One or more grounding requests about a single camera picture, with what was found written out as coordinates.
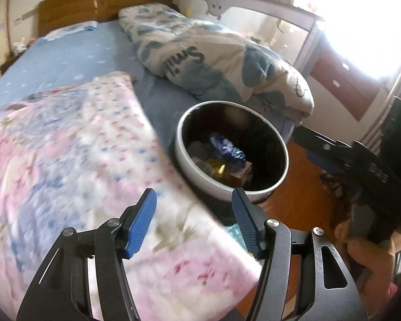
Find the wooden cabinet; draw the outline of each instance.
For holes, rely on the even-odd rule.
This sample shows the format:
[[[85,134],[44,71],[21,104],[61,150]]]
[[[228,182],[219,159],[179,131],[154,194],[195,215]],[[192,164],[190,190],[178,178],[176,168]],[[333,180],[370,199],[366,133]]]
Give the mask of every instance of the wooden cabinet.
[[[360,121],[383,87],[326,44],[310,74]]]

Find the white and blue duvet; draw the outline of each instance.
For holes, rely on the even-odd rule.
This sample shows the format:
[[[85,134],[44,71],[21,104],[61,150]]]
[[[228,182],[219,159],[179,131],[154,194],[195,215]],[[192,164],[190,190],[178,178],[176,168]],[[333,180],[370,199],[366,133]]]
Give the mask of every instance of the white and blue duvet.
[[[144,66],[201,100],[261,102],[305,117],[313,110],[309,86],[295,68],[222,25],[185,18],[162,4],[124,8],[119,22]]]

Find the blue gripper pad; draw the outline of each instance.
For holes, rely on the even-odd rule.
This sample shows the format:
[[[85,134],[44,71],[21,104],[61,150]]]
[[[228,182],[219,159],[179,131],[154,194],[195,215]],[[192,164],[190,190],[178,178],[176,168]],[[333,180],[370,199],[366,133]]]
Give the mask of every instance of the blue gripper pad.
[[[258,238],[261,228],[264,228],[266,216],[264,219],[260,218],[242,188],[236,188],[232,192],[232,210],[248,251],[255,259],[260,259],[263,250]]]
[[[334,160],[320,156],[316,153],[311,151],[307,151],[306,157],[314,164],[318,165],[319,167],[323,168],[326,172],[332,175],[342,174],[343,170],[340,168],[338,163]]]
[[[125,247],[125,252],[128,257],[132,257],[134,253],[137,253],[140,250],[154,212],[156,211],[156,205],[156,192],[154,190],[150,190],[148,196],[138,211],[135,220],[129,227],[128,243]]]

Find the blue plastic wrapper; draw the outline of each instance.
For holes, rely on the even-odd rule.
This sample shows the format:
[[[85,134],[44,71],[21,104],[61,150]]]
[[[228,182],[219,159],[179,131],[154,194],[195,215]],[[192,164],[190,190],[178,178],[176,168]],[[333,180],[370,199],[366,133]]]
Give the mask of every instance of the blue plastic wrapper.
[[[215,148],[218,158],[230,164],[231,167],[241,169],[245,167],[245,153],[239,148],[235,147],[231,141],[226,139],[223,135],[212,134],[210,142]]]

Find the metal pin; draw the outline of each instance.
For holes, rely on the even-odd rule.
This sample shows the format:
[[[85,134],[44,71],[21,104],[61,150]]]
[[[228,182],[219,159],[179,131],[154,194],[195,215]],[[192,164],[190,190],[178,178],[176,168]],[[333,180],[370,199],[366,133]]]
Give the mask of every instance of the metal pin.
[[[119,223],[120,223],[120,221],[118,218],[110,218],[110,220],[107,221],[107,225],[109,227],[116,227],[119,225]]]
[[[62,235],[65,237],[71,237],[74,233],[74,229],[73,228],[66,228],[62,231]]]
[[[275,220],[274,218],[269,218],[269,219],[266,221],[266,223],[267,223],[267,225],[268,225],[269,227],[278,227],[278,226],[279,226],[279,221],[278,221],[278,220]]]
[[[315,227],[313,229],[313,232],[317,235],[317,236],[321,236],[324,235],[324,229],[320,228],[320,227]]]

